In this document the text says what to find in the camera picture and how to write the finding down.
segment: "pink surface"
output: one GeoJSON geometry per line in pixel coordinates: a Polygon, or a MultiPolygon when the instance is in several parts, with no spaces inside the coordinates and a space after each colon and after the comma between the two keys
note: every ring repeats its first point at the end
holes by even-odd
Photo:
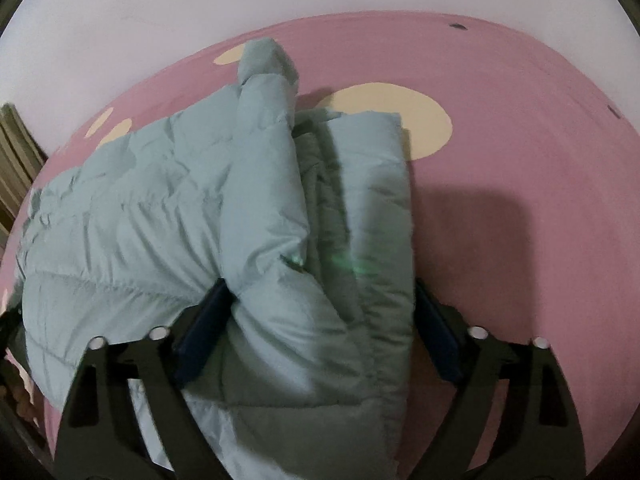
{"type": "MultiPolygon", "coordinates": [[[[591,469],[640,399],[640,138],[595,85],[533,38],[471,18],[410,12],[276,25],[133,87],[109,105],[114,111],[94,136],[84,138],[92,119],[51,157],[37,185],[81,163],[121,120],[132,118],[138,129],[232,82],[236,64],[213,60],[259,36],[274,37],[294,59],[301,105],[355,84],[388,82],[427,94],[447,111],[449,143],[411,163],[417,273],[496,336],[551,341],[591,469]]],[[[16,242],[14,234],[9,255],[16,242]]],[[[0,286],[9,289],[10,260],[0,271],[0,286]]],[[[451,396],[416,344],[403,476],[451,396]]],[[[492,431],[495,425],[476,463],[486,458],[492,431]]]]}

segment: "silver screw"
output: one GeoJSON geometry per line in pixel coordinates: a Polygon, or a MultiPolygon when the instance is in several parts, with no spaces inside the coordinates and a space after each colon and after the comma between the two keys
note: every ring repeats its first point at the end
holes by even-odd
{"type": "Polygon", "coordinates": [[[467,332],[473,339],[487,339],[489,337],[489,333],[481,326],[471,326],[467,332]]]}
{"type": "Polygon", "coordinates": [[[546,350],[547,348],[550,347],[549,341],[547,341],[545,338],[543,337],[537,337],[533,340],[533,344],[535,346],[537,346],[538,348],[542,348],[543,350],[546,350]]]}
{"type": "Polygon", "coordinates": [[[91,341],[89,341],[89,349],[99,350],[106,344],[107,344],[107,340],[99,335],[98,337],[94,337],[93,339],[91,339],[91,341]]]}
{"type": "Polygon", "coordinates": [[[152,341],[160,341],[169,335],[169,329],[165,326],[156,326],[149,332],[149,339],[152,341]]]}

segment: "dark mark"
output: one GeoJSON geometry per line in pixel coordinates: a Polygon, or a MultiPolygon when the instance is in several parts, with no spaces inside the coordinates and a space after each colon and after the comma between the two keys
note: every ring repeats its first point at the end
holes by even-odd
{"type": "Polygon", "coordinates": [[[609,112],[611,112],[612,114],[614,114],[617,118],[622,119],[622,116],[621,116],[617,111],[615,111],[615,110],[611,107],[611,105],[607,105],[607,108],[609,109],[609,112]]]}

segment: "yellow spot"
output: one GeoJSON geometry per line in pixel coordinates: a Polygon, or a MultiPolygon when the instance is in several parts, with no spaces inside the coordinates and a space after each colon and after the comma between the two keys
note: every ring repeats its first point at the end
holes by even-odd
{"type": "Polygon", "coordinates": [[[113,112],[113,108],[109,108],[108,110],[105,110],[103,114],[94,121],[94,124],[92,124],[91,127],[89,127],[89,129],[86,131],[86,134],[84,135],[84,138],[88,139],[95,132],[97,132],[98,128],[100,128],[100,126],[102,126],[104,122],[109,118],[109,116],[111,115],[111,112],[113,112]]]}
{"type": "Polygon", "coordinates": [[[108,134],[106,134],[104,138],[100,141],[100,143],[98,144],[98,148],[100,148],[100,146],[102,146],[103,144],[106,144],[107,142],[111,142],[112,140],[116,140],[122,136],[127,135],[129,133],[129,130],[131,129],[132,124],[133,124],[133,121],[131,121],[131,119],[124,119],[124,121],[116,124],[113,127],[113,130],[111,130],[108,134]]]}
{"type": "Polygon", "coordinates": [[[231,50],[227,50],[223,54],[220,54],[213,62],[216,65],[228,65],[229,63],[235,63],[240,61],[242,53],[244,52],[244,43],[233,47],[231,50]]]}
{"type": "Polygon", "coordinates": [[[319,107],[356,114],[367,110],[399,113],[404,133],[404,153],[409,160],[433,155],[453,134],[451,118],[425,94],[390,83],[364,83],[338,90],[319,107]]]}

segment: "white wall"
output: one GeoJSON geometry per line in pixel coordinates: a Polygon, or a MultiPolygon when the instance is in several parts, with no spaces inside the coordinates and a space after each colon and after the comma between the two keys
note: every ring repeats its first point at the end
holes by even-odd
{"type": "Polygon", "coordinates": [[[273,23],[432,10],[528,32],[567,57],[640,131],[640,38],[616,0],[25,0],[0,38],[0,102],[52,152],[108,101],[189,54],[273,23]]]}

